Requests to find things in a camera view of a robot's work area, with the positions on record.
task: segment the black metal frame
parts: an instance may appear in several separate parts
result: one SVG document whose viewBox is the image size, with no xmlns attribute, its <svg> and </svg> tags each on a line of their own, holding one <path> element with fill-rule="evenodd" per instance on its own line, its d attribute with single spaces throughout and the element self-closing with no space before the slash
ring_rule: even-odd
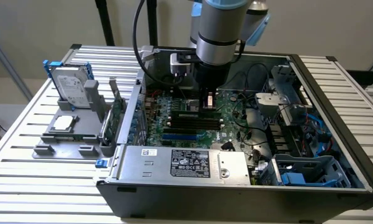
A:
<svg viewBox="0 0 373 224">
<path fill-rule="evenodd" d="M 157 46 L 157 0 L 146 0 L 147 10 L 147 28 L 149 28 L 149 45 Z"/>
<path fill-rule="evenodd" d="M 305 67 L 301 61 L 301 58 L 298 57 L 298 55 L 289 55 L 289 56 L 291 62 L 295 64 L 297 70 L 302 76 L 302 80 L 310 88 L 311 94 L 321 106 L 326 118 L 329 119 L 330 125 L 334 128 L 334 131 L 341 139 L 341 142 L 349 154 L 351 155 L 351 158 L 365 176 L 369 185 L 373 188 L 373 163 L 359 143 L 354 139 L 354 136 L 350 130 L 347 129 L 346 124 L 343 123 L 334 107 L 331 106 L 329 99 L 326 98 L 310 72 L 307 71 L 307 68 Z"/>
<path fill-rule="evenodd" d="M 107 46 L 114 46 L 114 39 L 113 39 L 113 33 L 111 33 L 111 26 L 110 26 L 110 19 L 109 19 L 109 13 L 107 13 L 107 7 L 106 7 L 106 0 L 94 0 L 94 3 L 97 5 L 99 18 L 101 18 L 101 26 L 105 36 L 105 41 Z"/>
</svg>

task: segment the blue connector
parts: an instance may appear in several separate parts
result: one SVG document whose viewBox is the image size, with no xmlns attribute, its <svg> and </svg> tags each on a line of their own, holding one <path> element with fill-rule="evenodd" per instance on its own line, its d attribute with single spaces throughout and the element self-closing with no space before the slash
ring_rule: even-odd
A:
<svg viewBox="0 0 373 224">
<path fill-rule="evenodd" d="M 97 162 L 94 162 L 94 167 L 95 168 L 107 168 L 107 161 L 106 160 L 97 160 Z"/>
<path fill-rule="evenodd" d="M 323 121 L 322 120 L 319 120 L 315 116 L 313 116 L 311 114 L 303 114 L 303 116 L 306 116 L 307 115 L 307 117 L 310 118 L 310 119 L 313 119 L 317 123 L 318 123 L 318 126 L 322 128 L 323 127 Z"/>
</svg>

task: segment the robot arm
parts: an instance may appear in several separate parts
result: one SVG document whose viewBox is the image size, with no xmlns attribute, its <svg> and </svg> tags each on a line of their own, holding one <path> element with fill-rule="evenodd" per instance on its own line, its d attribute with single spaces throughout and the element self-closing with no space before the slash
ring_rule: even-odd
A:
<svg viewBox="0 0 373 224">
<path fill-rule="evenodd" d="M 265 0 L 201 2 L 194 3 L 191 11 L 190 40 L 195 51 L 174 53 L 170 66 L 174 75 L 193 74 L 199 89 L 199 109 L 214 110 L 214 93 L 226 81 L 237 41 L 255 44 L 269 16 Z"/>
</svg>

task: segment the floor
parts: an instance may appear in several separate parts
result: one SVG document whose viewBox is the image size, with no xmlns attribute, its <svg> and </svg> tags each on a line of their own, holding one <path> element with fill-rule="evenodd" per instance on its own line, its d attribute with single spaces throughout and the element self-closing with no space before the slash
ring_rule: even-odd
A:
<svg viewBox="0 0 373 224">
<path fill-rule="evenodd" d="M 25 79 L 23 81 L 34 94 L 45 82 L 45 79 Z M 11 79 L 0 77 L 0 124 L 5 129 L 10 127 L 26 104 L 27 100 L 22 96 Z"/>
</svg>

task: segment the motherboard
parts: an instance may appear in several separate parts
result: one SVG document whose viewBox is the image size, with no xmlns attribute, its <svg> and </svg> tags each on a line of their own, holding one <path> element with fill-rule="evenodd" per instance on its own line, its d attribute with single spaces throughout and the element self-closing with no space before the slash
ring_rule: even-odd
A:
<svg viewBox="0 0 373 224">
<path fill-rule="evenodd" d="M 249 146 L 241 143 L 243 135 L 247 136 L 245 142 L 249 142 L 247 129 L 234 123 L 246 126 L 242 104 L 237 104 L 238 99 L 245 98 L 242 93 L 219 90 L 215 95 L 217 109 L 206 117 L 198 113 L 197 99 L 183 96 L 178 98 L 165 91 L 155 91 L 147 96 L 145 100 L 149 127 L 146 146 L 205 149 L 227 147 L 229 151 L 250 154 Z"/>
</svg>

